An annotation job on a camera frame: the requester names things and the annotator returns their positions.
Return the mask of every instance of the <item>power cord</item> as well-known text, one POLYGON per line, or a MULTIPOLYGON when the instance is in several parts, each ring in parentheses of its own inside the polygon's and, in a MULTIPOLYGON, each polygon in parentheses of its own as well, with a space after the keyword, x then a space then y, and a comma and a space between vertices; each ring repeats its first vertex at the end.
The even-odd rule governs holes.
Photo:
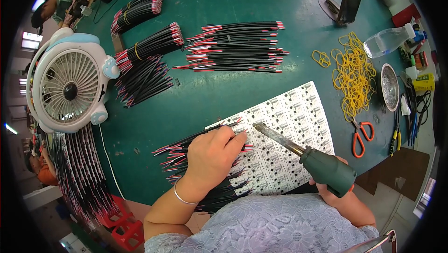
POLYGON ((112 169, 111 160, 109 159, 108 152, 106 151, 106 146, 104 145, 103 131, 101 130, 101 125, 98 125, 98 127, 99 127, 99 133, 101 134, 101 141, 103 142, 104 154, 106 154, 106 157, 108 158, 109 167, 110 167, 111 172, 112 172, 112 177, 113 177, 113 180, 115 181, 115 186, 117 187, 118 191, 120 192, 121 197, 122 197, 124 200, 126 200, 126 199, 125 199, 125 196, 123 195, 123 193, 122 193, 121 190, 120 190, 120 186, 118 186, 118 183, 117 183, 117 181, 116 181, 115 174, 114 174, 113 169, 112 169))
POLYGON ((117 2, 118 0, 115 0, 115 2, 112 4, 112 5, 110 5, 110 7, 101 15, 101 17, 98 19, 98 21, 95 21, 95 19, 96 19, 96 14, 98 14, 98 10, 99 10, 99 8, 101 7, 101 2, 98 4, 98 9, 95 11, 95 15, 93 16, 93 24, 94 25, 96 25, 102 18, 103 18, 103 16, 107 13, 107 12, 109 12, 109 10, 115 5, 115 3, 117 2))
POLYGON ((415 97, 415 102, 416 102, 416 111, 418 114, 420 114, 420 116, 418 117, 418 123, 417 123, 417 131, 420 129, 421 125, 424 125, 426 123, 426 121, 428 121, 428 108, 429 105, 431 104, 431 100, 432 100, 432 95, 431 95, 431 91, 426 91, 425 93, 423 93, 422 95, 418 95, 417 97, 415 97), (420 104, 423 104, 423 108, 419 111, 418 107, 420 106, 420 104), (423 116, 424 113, 426 112, 426 118, 425 121, 423 121, 423 116))

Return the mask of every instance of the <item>light blue lace top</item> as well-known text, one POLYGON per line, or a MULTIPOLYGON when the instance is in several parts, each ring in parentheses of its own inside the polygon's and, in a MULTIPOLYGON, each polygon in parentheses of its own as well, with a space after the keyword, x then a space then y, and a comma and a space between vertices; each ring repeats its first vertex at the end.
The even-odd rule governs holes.
POLYGON ((374 237, 376 228, 356 228, 317 194, 247 196, 221 208, 197 234, 148 239, 145 253, 332 253, 374 237))

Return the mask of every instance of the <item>man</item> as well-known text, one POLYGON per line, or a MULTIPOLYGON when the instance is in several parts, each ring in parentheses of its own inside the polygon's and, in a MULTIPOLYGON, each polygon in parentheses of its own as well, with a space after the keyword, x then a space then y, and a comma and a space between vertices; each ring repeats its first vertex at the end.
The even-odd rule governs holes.
POLYGON ((25 156, 25 164, 28 170, 37 175, 37 179, 45 185, 58 186, 56 179, 56 169, 48 156, 45 141, 42 141, 42 151, 40 158, 33 156, 31 152, 25 156))
POLYGON ((75 0, 46 0, 31 16, 31 25, 42 29, 43 23, 53 18, 59 28, 70 27, 73 16, 66 14, 65 10, 70 10, 74 2, 75 0))

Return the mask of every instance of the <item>silver bangle bracelet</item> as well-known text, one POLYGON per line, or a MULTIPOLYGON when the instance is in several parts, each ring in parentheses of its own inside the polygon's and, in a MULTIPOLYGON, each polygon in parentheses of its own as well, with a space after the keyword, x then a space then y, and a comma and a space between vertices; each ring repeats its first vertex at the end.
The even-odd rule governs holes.
POLYGON ((176 191, 176 184, 177 184, 177 181, 179 181, 179 179, 176 180, 176 182, 174 183, 174 188, 173 188, 173 189, 174 189, 174 194, 176 195, 176 197, 177 197, 180 201, 182 201, 183 203, 188 204, 188 205, 195 205, 195 204, 198 204, 199 202, 187 202, 187 201, 181 199, 181 197, 177 194, 177 191, 176 191))

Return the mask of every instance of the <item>green workbench surface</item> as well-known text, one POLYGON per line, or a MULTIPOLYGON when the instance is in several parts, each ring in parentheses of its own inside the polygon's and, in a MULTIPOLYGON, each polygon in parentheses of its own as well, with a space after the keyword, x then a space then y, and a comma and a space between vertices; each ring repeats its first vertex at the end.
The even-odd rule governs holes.
MULTIPOLYGON (((98 36, 107 54, 114 55, 110 26, 114 14, 130 0, 118 0, 108 12, 110 4, 101 4, 96 20, 94 13, 82 19, 77 32, 98 36)), ((95 2, 93 9, 98 8, 95 2)), ((366 152, 361 159, 352 155, 354 127, 344 120, 340 108, 343 94, 333 88, 332 70, 323 68, 311 59, 315 49, 330 54, 331 49, 343 46, 338 37, 354 31, 360 40, 385 28, 393 27, 389 10, 377 0, 362 0, 356 21, 338 28, 318 4, 318 0, 164 0, 162 12, 123 35, 126 47, 133 46, 171 22, 176 21, 184 38, 201 33, 201 26, 249 21, 283 21, 286 30, 280 30, 276 39, 278 46, 290 51, 281 65, 283 73, 253 72, 193 72, 171 70, 181 82, 143 103, 124 109, 115 100, 114 82, 109 83, 111 99, 106 103, 108 120, 101 125, 105 147, 110 157, 116 181, 128 200, 152 204, 171 185, 165 180, 168 173, 161 171, 164 157, 153 157, 157 148, 202 130, 271 97, 284 93, 309 81, 314 81, 325 109, 336 155, 344 157, 358 171, 366 172, 388 155, 393 133, 394 114, 381 106, 379 95, 374 95, 370 110, 356 116, 358 121, 374 125, 375 138, 367 142, 363 136, 366 152)), ((185 65, 186 52, 177 50, 164 56, 168 65, 185 65)), ((373 64, 378 74, 384 63, 392 65, 396 72, 403 70, 398 51, 392 52, 373 64)), ((405 121, 401 120, 403 141, 405 121)), ((101 158, 109 186, 116 195, 112 175, 102 149, 98 127, 95 126, 98 154, 101 158)))

